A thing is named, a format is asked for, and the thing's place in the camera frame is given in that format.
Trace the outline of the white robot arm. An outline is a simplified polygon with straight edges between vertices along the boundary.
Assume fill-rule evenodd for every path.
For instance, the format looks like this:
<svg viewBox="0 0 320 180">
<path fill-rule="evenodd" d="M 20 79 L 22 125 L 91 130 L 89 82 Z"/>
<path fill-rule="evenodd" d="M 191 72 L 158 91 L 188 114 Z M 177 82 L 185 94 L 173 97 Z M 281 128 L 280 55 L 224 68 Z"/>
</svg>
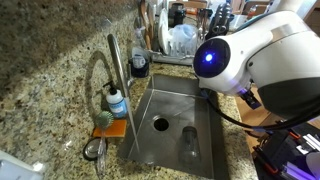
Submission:
<svg viewBox="0 0 320 180">
<path fill-rule="evenodd" d="M 193 69 L 199 86 L 250 98 L 284 118 L 307 115 L 320 104 L 320 37 L 299 16 L 304 0 L 280 0 L 234 33 L 206 40 Z"/>
</svg>

